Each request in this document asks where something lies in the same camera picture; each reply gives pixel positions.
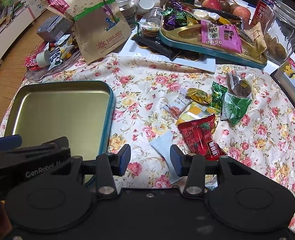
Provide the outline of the empty teal tin tray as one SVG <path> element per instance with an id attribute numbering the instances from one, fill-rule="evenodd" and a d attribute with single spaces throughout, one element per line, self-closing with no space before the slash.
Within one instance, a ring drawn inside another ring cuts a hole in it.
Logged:
<path id="1" fill-rule="evenodd" d="M 13 101 L 4 134 L 20 135 L 22 147 L 66 137 L 72 156 L 94 160 L 107 151 L 114 107 L 102 81 L 27 85 Z"/>

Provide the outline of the black white snack packet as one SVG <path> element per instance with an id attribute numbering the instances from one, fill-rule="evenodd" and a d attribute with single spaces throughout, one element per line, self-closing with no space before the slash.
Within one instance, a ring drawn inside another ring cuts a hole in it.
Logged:
<path id="1" fill-rule="evenodd" d="M 56 47 L 50 53 L 50 65 L 49 65 L 48 70 L 52 70 L 52 69 L 58 67 L 61 63 L 62 63 L 61 49 L 60 49 L 60 47 Z"/>

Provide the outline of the white candy sachet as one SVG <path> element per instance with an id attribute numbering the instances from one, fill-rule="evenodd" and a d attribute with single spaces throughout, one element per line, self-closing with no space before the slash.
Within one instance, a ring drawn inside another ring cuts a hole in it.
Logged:
<path id="1" fill-rule="evenodd" d="M 160 135 L 158 138 L 152 140 L 150 145 L 154 150 L 156 150 L 166 161 L 169 170 L 169 182 L 174 184 L 181 178 L 176 174 L 174 166 L 171 162 L 170 148 L 173 142 L 173 134 L 171 131 Z"/>

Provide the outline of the green foil candy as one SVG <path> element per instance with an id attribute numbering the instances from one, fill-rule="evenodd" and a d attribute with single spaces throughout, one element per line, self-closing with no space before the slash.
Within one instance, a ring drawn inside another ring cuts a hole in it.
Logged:
<path id="1" fill-rule="evenodd" d="M 227 93 L 228 88 L 222 86 L 216 82 L 212 83 L 212 101 L 211 106 L 216 108 L 217 110 L 222 109 L 222 99 L 224 95 Z"/>

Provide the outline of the white cabinet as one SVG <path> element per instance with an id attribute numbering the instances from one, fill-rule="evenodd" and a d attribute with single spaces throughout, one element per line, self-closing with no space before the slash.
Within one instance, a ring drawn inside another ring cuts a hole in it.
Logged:
<path id="1" fill-rule="evenodd" d="M 19 9 L 19 13 L 9 23 L 2 23 L 0 26 L 0 63 L 2 57 L 11 47 L 20 34 L 34 22 L 34 16 L 29 7 Z"/>

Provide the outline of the green white snack packet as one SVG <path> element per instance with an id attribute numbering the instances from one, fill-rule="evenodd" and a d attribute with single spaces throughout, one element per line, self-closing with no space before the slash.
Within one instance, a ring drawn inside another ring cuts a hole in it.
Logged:
<path id="1" fill-rule="evenodd" d="M 222 98 L 221 118 L 222 121 L 229 121 L 231 125 L 237 124 L 246 114 L 252 100 L 239 98 L 229 92 Z"/>

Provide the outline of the clear plastic cookie jar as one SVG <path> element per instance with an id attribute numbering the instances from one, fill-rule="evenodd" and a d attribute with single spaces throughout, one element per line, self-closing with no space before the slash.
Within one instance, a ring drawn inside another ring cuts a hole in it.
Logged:
<path id="1" fill-rule="evenodd" d="M 280 1 L 274 1 L 272 18 L 264 31 L 267 58 L 283 64 L 295 50 L 295 11 Z"/>

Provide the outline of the red candy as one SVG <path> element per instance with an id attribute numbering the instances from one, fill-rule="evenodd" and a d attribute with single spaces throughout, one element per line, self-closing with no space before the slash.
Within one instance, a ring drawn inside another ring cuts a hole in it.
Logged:
<path id="1" fill-rule="evenodd" d="M 216 161 L 226 154 L 213 139 L 216 121 L 215 114 L 211 114 L 199 120 L 184 122 L 177 126 L 190 151 L 211 161 Z"/>

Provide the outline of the dark plum snack packet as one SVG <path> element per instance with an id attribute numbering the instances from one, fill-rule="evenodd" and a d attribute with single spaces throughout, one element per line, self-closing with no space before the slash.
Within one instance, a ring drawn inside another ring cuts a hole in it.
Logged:
<path id="1" fill-rule="evenodd" d="M 228 73 L 228 85 L 230 90 L 240 98 L 249 98 L 252 89 L 248 81 L 235 73 Z"/>

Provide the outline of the gold foil candy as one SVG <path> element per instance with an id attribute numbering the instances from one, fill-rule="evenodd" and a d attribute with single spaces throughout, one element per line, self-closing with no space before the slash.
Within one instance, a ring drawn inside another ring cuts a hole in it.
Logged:
<path id="1" fill-rule="evenodd" d="M 203 90 L 196 89 L 196 88 L 189 88 L 187 90 L 186 97 L 198 102 L 200 104 L 210 105 L 212 101 L 211 95 L 204 92 Z"/>

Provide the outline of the clear red snack packet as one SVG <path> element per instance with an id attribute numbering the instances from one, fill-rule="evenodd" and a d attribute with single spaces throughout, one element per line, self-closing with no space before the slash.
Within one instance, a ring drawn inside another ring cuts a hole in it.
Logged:
<path id="1" fill-rule="evenodd" d="M 187 89 L 182 88 L 179 95 L 172 103 L 163 105 L 162 109 L 168 112 L 174 119 L 178 119 L 187 106 L 192 102 L 187 98 Z"/>

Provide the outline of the yellow white snack packet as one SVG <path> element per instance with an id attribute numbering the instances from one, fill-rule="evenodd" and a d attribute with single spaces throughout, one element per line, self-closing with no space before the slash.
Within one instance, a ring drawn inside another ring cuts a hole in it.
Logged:
<path id="1" fill-rule="evenodd" d="M 199 120 L 211 114 L 217 114 L 217 111 L 210 106 L 200 105 L 193 101 L 188 109 L 179 116 L 176 125 L 192 120 Z"/>

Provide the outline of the white flat box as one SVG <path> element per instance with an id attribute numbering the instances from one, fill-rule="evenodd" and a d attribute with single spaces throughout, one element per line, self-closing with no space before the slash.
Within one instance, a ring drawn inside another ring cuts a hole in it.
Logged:
<path id="1" fill-rule="evenodd" d="M 132 31 L 132 36 L 126 41 L 119 52 L 121 56 L 144 57 L 149 60 L 166 61 L 173 64 L 192 67 L 214 73 L 216 70 L 215 58 L 203 55 L 194 51 L 171 48 L 161 42 L 160 37 L 141 37 L 138 31 L 145 25 L 145 18 L 142 18 L 136 28 Z"/>

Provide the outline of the grey cardboard box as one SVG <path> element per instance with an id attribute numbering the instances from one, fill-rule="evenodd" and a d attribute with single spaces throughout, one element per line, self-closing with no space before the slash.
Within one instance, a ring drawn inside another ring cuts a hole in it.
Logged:
<path id="1" fill-rule="evenodd" d="M 48 18 L 37 30 L 37 35 L 46 42 L 58 41 L 71 27 L 71 22 L 62 16 Z"/>

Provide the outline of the pink snack packet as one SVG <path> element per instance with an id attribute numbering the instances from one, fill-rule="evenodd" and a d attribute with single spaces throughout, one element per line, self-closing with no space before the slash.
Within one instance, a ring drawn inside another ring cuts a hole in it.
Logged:
<path id="1" fill-rule="evenodd" d="M 201 21 L 199 41 L 226 51 L 242 53 L 241 39 L 233 24 L 217 25 L 209 21 Z"/>

